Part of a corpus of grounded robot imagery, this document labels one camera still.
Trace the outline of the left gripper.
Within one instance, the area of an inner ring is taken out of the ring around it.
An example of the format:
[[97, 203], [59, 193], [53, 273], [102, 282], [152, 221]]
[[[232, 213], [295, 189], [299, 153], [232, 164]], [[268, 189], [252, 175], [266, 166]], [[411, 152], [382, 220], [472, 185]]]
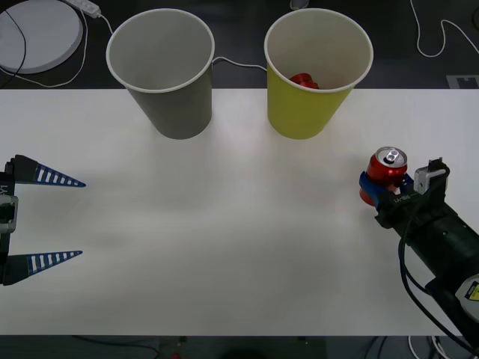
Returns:
[[13, 157], [1, 172], [1, 285], [10, 286], [83, 254], [62, 251], [8, 256], [16, 228], [15, 182], [19, 184], [85, 187], [86, 184], [22, 155]]

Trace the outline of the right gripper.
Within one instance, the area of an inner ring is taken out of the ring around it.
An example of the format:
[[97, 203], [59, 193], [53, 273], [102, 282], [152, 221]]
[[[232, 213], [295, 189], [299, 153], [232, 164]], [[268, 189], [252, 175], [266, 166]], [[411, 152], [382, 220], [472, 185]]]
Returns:
[[376, 220], [395, 230], [405, 240], [447, 240], [456, 236], [456, 213], [445, 203], [445, 188], [430, 188], [425, 194], [413, 190], [408, 173], [395, 180], [395, 194], [389, 191], [387, 171], [363, 171], [359, 178], [361, 198], [375, 206]]

